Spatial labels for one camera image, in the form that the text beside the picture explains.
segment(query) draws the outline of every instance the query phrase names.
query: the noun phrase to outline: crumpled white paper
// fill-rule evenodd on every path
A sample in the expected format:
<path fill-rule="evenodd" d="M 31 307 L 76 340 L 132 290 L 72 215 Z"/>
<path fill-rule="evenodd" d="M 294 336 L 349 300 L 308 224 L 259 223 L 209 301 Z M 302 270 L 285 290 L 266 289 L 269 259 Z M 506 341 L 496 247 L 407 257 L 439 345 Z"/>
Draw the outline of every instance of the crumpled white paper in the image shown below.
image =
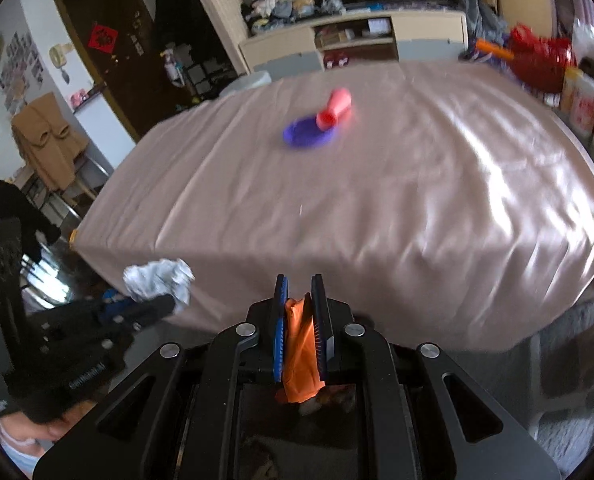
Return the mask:
<path fill-rule="evenodd" d="M 159 260 L 124 269 L 124 284 L 135 301 L 152 300 L 163 294 L 175 298 L 173 314 L 179 314 L 190 304 L 190 283 L 193 271 L 184 260 Z"/>

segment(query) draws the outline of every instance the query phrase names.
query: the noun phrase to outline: pile of clothes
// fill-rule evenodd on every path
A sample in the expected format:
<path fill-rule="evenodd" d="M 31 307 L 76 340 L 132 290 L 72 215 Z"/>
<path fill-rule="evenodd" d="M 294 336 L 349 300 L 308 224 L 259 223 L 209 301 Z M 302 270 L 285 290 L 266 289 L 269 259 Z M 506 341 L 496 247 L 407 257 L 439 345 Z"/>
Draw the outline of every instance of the pile of clothes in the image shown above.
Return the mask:
<path fill-rule="evenodd" d="M 242 6 L 242 15 L 252 34 L 285 27 L 315 13 L 339 14 L 344 12 L 341 0 L 323 0 L 320 6 L 315 0 L 253 0 Z"/>

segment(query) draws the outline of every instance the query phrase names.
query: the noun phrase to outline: silver bolt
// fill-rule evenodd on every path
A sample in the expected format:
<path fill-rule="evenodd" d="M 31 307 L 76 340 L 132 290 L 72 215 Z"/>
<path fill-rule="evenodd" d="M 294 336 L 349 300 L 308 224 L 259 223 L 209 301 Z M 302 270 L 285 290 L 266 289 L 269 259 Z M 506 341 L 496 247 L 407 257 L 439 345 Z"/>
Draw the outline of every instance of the silver bolt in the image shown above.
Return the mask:
<path fill-rule="evenodd" d="M 175 343 L 166 343 L 159 349 L 159 355 L 161 355 L 164 359 L 171 359 L 179 355 L 179 350 L 179 346 L 177 346 Z"/>
<path fill-rule="evenodd" d="M 359 323 L 349 323 L 344 328 L 344 331 L 350 337 L 361 337 L 366 333 L 366 329 L 361 326 Z"/>
<path fill-rule="evenodd" d="M 420 349 L 421 355 L 424 357 L 428 357 L 429 359 L 435 359 L 439 357 L 440 351 L 437 345 L 433 345 L 432 343 L 426 343 L 421 345 Z"/>
<path fill-rule="evenodd" d="M 253 335 L 255 333 L 255 325 L 252 323 L 242 323 L 237 325 L 235 331 L 241 335 L 242 337 L 248 337 L 249 335 Z"/>

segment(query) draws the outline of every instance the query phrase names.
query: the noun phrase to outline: hanging black clothes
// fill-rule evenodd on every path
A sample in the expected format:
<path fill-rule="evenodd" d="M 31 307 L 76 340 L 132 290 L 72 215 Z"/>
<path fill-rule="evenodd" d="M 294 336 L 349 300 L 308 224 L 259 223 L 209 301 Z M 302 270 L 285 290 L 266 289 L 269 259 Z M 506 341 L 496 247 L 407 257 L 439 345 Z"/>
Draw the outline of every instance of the hanging black clothes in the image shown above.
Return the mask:
<path fill-rule="evenodd" d="M 228 59 L 200 0 L 155 0 L 154 44 L 164 50 L 168 43 L 191 46 L 195 62 Z"/>
<path fill-rule="evenodd" d="M 42 260 L 42 251 L 35 236 L 36 231 L 44 234 L 49 245 L 54 244 L 62 232 L 16 186 L 0 180 L 0 219 L 11 217 L 20 220 L 21 248 L 24 254 L 39 263 Z"/>

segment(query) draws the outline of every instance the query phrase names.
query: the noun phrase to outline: tv cabinet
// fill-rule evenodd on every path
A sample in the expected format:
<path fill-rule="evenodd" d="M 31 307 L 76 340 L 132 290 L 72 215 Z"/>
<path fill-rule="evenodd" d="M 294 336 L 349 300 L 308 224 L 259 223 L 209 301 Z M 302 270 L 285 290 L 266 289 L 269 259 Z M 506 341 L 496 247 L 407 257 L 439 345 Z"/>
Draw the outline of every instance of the tv cabinet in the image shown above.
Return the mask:
<path fill-rule="evenodd" d="M 390 33 L 325 44 L 315 41 L 324 27 L 359 30 L 367 20 L 389 20 Z M 380 60 L 457 59 L 468 47 L 466 16 L 459 10 L 384 10 L 327 16 L 262 33 L 239 49 L 248 73 L 266 70 L 273 80 L 324 70 L 324 56 L 344 54 L 349 64 Z"/>

